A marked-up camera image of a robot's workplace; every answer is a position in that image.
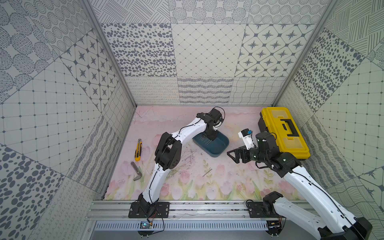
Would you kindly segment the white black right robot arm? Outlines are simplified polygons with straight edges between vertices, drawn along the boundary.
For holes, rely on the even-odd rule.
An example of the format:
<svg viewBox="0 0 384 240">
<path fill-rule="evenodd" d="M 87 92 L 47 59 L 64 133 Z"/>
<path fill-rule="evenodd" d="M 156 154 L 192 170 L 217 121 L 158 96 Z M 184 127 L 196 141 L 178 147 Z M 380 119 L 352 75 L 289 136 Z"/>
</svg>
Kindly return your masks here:
<svg viewBox="0 0 384 240">
<path fill-rule="evenodd" d="M 281 152 L 276 138 L 269 132 L 256 134 L 244 129 L 239 132 L 244 146 L 227 152 L 236 163 L 263 164 L 292 185 L 317 212 L 316 215 L 293 204 L 282 194 L 273 191 L 263 198 L 264 213 L 291 220 L 317 240 L 367 240 L 372 224 L 356 217 L 328 194 L 312 178 L 301 162 L 289 152 Z"/>
</svg>

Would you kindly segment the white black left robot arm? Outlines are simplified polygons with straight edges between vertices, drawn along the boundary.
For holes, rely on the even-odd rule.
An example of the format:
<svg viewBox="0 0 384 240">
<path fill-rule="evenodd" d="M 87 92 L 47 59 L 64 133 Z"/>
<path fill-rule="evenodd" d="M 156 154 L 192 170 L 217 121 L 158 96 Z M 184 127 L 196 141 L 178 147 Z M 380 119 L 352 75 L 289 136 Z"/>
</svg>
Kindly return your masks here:
<svg viewBox="0 0 384 240">
<path fill-rule="evenodd" d="M 174 133 L 162 134 L 155 150 L 154 171 L 146 189 L 136 200 L 139 208 L 147 216 L 154 214 L 159 200 L 161 188 L 169 172 L 174 169 L 181 160 L 183 144 L 188 143 L 195 136 L 214 141 L 219 135 L 218 128 L 224 123 L 226 112 L 222 107 L 213 107 L 208 113 L 197 113 L 196 117 L 188 125 Z"/>
</svg>

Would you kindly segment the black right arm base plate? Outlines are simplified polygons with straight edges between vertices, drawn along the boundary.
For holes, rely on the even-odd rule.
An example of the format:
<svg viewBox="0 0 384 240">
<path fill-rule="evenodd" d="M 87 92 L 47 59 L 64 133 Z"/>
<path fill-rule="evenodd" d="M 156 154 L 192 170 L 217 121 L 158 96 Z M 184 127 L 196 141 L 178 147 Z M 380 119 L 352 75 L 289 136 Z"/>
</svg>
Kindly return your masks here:
<svg viewBox="0 0 384 240">
<path fill-rule="evenodd" d="M 265 211 L 263 202 L 246 201 L 246 207 L 250 218 L 267 218 L 270 216 Z"/>
</svg>

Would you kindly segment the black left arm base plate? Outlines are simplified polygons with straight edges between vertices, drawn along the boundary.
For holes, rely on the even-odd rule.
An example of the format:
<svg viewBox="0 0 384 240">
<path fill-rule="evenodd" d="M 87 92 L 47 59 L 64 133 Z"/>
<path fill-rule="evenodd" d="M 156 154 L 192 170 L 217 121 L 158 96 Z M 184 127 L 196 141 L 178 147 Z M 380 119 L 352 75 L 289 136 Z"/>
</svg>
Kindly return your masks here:
<svg viewBox="0 0 384 240">
<path fill-rule="evenodd" d="M 139 202 L 133 202 L 128 217 L 130 219 L 168 218 L 169 210 L 169 202 L 156 202 L 147 211 L 143 210 Z"/>
</svg>

